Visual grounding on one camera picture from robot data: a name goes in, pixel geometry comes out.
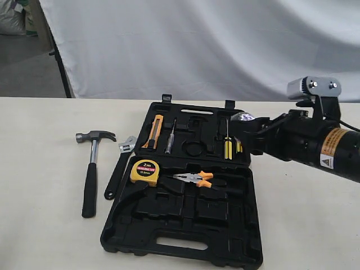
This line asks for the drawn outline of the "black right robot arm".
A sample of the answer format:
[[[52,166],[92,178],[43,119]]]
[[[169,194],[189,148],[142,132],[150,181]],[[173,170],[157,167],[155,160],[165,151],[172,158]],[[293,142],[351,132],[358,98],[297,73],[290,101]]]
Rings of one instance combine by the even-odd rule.
[[[359,132],[340,127],[338,121],[290,110],[274,119],[255,118],[247,125],[253,152],[359,182]]]

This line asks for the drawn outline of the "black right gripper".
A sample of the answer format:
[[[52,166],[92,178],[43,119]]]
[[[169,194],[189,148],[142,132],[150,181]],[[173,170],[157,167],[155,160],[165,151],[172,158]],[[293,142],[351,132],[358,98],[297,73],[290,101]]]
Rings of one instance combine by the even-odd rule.
[[[290,110],[275,119],[256,118],[247,132],[253,151],[283,161],[319,163],[321,145],[334,122],[309,117],[306,110]]]

